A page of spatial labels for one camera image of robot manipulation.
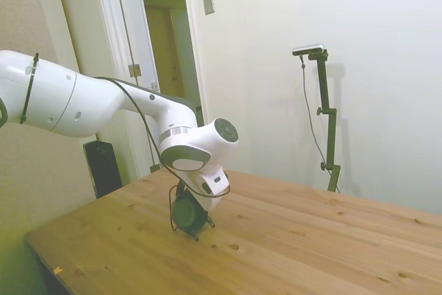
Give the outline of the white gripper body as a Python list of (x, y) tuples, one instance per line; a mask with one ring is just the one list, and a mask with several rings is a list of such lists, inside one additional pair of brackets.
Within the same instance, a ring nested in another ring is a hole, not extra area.
[(186, 188), (205, 211), (210, 211), (224, 195), (224, 180), (215, 182), (213, 178), (197, 177), (186, 181)]

